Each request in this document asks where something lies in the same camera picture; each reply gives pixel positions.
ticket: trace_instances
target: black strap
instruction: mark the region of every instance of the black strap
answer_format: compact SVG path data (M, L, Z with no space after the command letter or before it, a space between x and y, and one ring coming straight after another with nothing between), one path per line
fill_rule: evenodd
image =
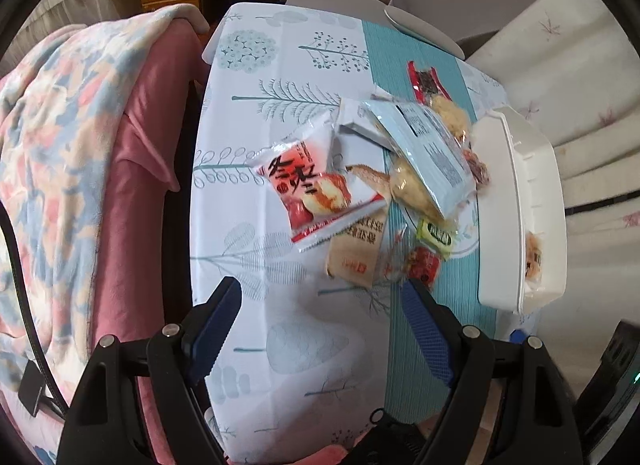
M65 416L69 407L68 405L66 405L65 398L62 396L62 393L60 392L60 389L56 384L56 379L53 378L53 374L51 373L51 369L49 369L47 359L44 356L44 351L42 351L42 346L40 345L40 341L38 340L38 332L36 331L33 317L31 316L27 289L24 285L24 275L22 274L22 264L20 263L20 252L18 251L18 243L15 239L14 228L11 225L9 214L7 214L6 209L4 208L4 205L1 201L0 227L2 228L2 234L4 235L6 247L9 251L11 270L14 275L15 292L18 296L20 314L22 315L22 321L27 332L29 344L31 345L31 349L33 350L33 355L35 356L38 368L40 368L40 372L44 376L45 383L47 384L47 387L49 388L49 391L53 396L52 401L58 407L60 414L62 414L62 416Z

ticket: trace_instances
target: teal stripe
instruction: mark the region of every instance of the teal stripe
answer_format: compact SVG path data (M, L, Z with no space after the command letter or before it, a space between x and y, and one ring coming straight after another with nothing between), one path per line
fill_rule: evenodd
M372 23L362 23L373 81L393 95L414 100L406 64L416 61L418 68L433 66L441 83L455 102L476 116L457 61L441 50L404 34ZM385 167L390 159L385 155ZM393 236L404 225L400 207L389 209L389 228ZM479 249L442 265L433 296L445 304L462 324L474 324L488 336L495 333L495 310L478 302ZM400 421L415 422L428 418L444 405L448 389L430 373L414 334L404 318L399 301L399 286L392 289L389 363L385 409Z

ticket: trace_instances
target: table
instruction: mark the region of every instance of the table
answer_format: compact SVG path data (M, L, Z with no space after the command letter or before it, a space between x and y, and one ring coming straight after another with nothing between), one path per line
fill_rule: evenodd
M293 461L331 443L350 445L383 405L403 421L442 406L401 312L395 286L357 289L325 275L326 244L298 253L278 196L247 160L340 97L370 96L375 85L412 98L406 64L434 66L472 118L502 105L491 78L395 30L306 8L237 4L207 45L212 64L202 109L191 198L193 302L224 275L243 301L207 390L214 431L231 459ZM384 150L340 133L334 162L388 167ZM392 205L389 236L412 219ZM434 296L462 323L492 336L495 311L478 302L476 203L460 219L454 257Z

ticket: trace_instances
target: white plastic bin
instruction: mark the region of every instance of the white plastic bin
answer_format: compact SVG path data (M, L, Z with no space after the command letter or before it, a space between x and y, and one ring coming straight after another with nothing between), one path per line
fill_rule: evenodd
M564 203L554 150L513 108L490 111L472 130L472 148L491 184L478 195L479 301L527 314L557 299L566 286ZM541 280L525 280L525 236L542 249Z

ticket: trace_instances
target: blanket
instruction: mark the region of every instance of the blanket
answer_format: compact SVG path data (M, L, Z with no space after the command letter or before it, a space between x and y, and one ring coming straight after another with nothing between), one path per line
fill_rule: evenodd
M120 117L149 49L192 5L71 25L39 43L0 91L0 200L14 226L31 312L70 402L92 348L102 200ZM0 239L0 382L17 391L33 359Z

